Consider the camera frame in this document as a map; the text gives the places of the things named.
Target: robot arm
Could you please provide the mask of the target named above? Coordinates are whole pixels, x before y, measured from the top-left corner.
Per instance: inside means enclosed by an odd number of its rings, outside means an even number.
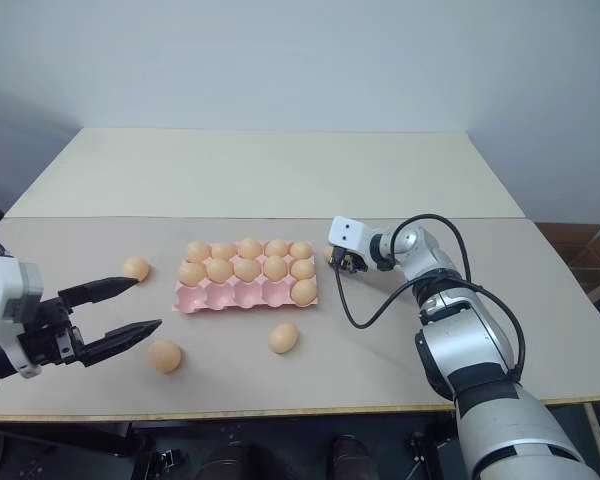
[[[161,320],[136,322],[107,332],[85,344],[71,324],[73,308],[114,297],[137,280],[112,277],[58,292],[40,301],[42,279],[36,265],[0,254],[0,379],[19,373],[24,378],[40,374],[48,363],[90,366],[128,350],[149,336]]]
[[[476,295],[484,289],[462,280],[431,234],[415,223],[382,231],[336,217],[329,242],[336,273],[397,266],[413,282],[423,325],[416,348],[431,387],[455,404],[471,478],[598,478],[551,413],[519,384],[524,348],[516,365],[508,338]]]

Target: table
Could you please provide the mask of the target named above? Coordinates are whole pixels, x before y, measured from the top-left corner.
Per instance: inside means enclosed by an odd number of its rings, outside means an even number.
[[[106,131],[105,136],[115,135]],[[68,151],[71,148],[65,149],[60,167],[51,166],[61,174],[43,174],[34,190],[42,190],[40,185],[44,190],[59,187],[57,178],[69,175],[66,170],[75,170],[74,163],[84,162],[82,155],[67,157]],[[92,191],[101,190],[97,178],[91,181]],[[469,178],[462,181],[470,183]],[[448,208],[461,209],[464,216],[471,217],[470,197],[475,190],[482,191],[482,184],[473,187],[467,198],[461,195]],[[342,194],[349,199],[356,191],[343,190]],[[438,195],[444,196],[444,190]],[[86,340],[94,340],[130,321],[162,318],[164,323],[153,338],[179,343],[185,351],[184,364],[171,376],[152,371],[147,367],[146,347],[151,341],[147,339],[87,369],[80,364],[47,366],[34,380],[11,377],[0,386],[1,420],[182,419],[451,408],[426,383],[413,347],[419,322],[410,296],[401,297],[372,328],[353,329],[342,314],[333,274],[320,257],[316,306],[191,316],[171,311],[175,271],[190,240],[283,237],[311,241],[320,251],[326,243],[329,219],[85,218],[105,206],[96,204],[90,210],[79,197],[74,196],[76,211],[84,215],[74,218],[57,218],[57,210],[46,210],[44,202],[35,199],[30,205],[19,202],[21,207],[10,211],[0,224],[0,239],[19,258],[39,264],[48,295],[115,275],[131,254],[145,256],[153,267],[146,284],[111,301],[79,307],[73,321]],[[127,208],[130,204],[125,205],[125,198],[119,200]],[[493,215],[507,210],[515,217],[517,207],[502,208],[507,202],[512,201],[496,202],[500,207]],[[370,216],[376,218],[365,221],[387,227],[398,222],[382,218],[382,205],[370,203],[374,206],[369,210],[375,212]],[[335,203],[327,206],[335,208]],[[191,204],[187,209],[205,211]],[[23,210],[27,214],[19,218],[18,211]],[[228,205],[212,210],[230,211]],[[600,400],[600,316],[533,223],[524,218],[495,217],[454,221],[465,236],[475,281],[501,296],[520,318],[528,348],[525,387],[548,403]],[[444,226],[427,223],[426,227],[460,265],[453,237]],[[362,319],[400,281],[398,272],[391,272],[356,275],[344,283],[352,308]],[[502,315],[493,313],[514,338]],[[267,335],[286,321],[297,324],[301,339],[292,352],[277,356],[267,349]]]
[[[524,214],[464,133],[83,129],[10,217]]]

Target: egg carton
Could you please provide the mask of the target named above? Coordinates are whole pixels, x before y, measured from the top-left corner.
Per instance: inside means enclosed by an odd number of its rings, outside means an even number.
[[[236,251],[239,243],[232,244]],[[240,258],[239,255],[234,255],[229,259],[232,264]],[[260,255],[254,260],[260,264],[260,271],[266,255]],[[287,254],[283,257],[287,264],[287,272],[290,272],[291,264],[296,260],[291,255]],[[210,258],[205,259],[202,263],[206,264]],[[315,256],[311,255],[308,258],[315,265]],[[308,279],[317,286],[316,276]],[[200,310],[224,310],[228,307],[240,307],[248,309],[256,306],[268,306],[277,308],[282,305],[295,305],[300,308],[308,307],[318,303],[318,297],[313,299],[308,305],[297,305],[291,299],[291,288],[297,280],[287,273],[287,275],[277,282],[272,282],[263,273],[260,273],[253,282],[247,283],[235,275],[232,275],[225,283],[214,283],[208,278],[202,279],[195,287],[189,287],[176,282],[176,303],[172,309],[182,313],[195,313]]]

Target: black shoe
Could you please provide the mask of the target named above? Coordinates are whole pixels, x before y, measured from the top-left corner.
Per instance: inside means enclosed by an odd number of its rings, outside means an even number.
[[[343,435],[331,445],[329,480],[378,480],[378,467],[366,447],[353,435]]]
[[[200,468],[196,480],[250,480],[251,447],[235,442],[214,452]]]

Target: brown egg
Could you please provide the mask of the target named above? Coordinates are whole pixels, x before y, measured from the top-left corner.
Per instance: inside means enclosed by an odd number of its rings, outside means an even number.
[[[211,248],[203,242],[191,242],[187,245],[187,260],[190,262],[201,263],[205,258],[209,258]]]
[[[178,268],[178,280],[187,287],[195,287],[206,276],[207,270],[201,263],[183,263]]]
[[[277,256],[284,257],[289,251],[289,244],[286,240],[282,240],[280,238],[276,238],[275,240],[271,240],[267,243],[267,246],[264,248],[264,254],[267,257]]]
[[[313,302],[317,294],[318,290],[311,280],[298,280],[291,288],[291,300],[301,307]]]
[[[122,275],[141,282],[149,275],[149,263],[142,257],[129,257],[122,264]]]
[[[242,258],[253,260],[262,255],[262,244],[254,238],[245,238],[238,246],[238,255]]]
[[[298,329],[293,323],[283,323],[269,334],[269,348],[275,353],[287,353],[298,341]]]
[[[333,245],[327,245],[324,247],[324,261],[331,264],[331,257],[333,256]]]
[[[236,249],[230,243],[216,243],[211,247],[211,257],[229,260],[236,254]]]
[[[291,245],[289,253],[295,259],[304,260],[313,255],[313,249],[311,248],[311,245],[306,242],[296,242]]]
[[[255,260],[238,258],[233,264],[233,272],[243,282],[253,282],[260,275],[260,264]]]
[[[224,283],[233,275],[233,265],[221,258],[212,258],[207,262],[207,277],[215,283]]]
[[[269,257],[264,261],[262,272],[272,282],[279,282],[287,275],[287,263],[282,257]]]
[[[156,340],[149,345],[149,363],[159,372],[173,372],[181,360],[180,347],[171,340]]]
[[[316,274],[316,266],[311,260],[296,260],[291,265],[291,275],[296,280],[306,280]]]

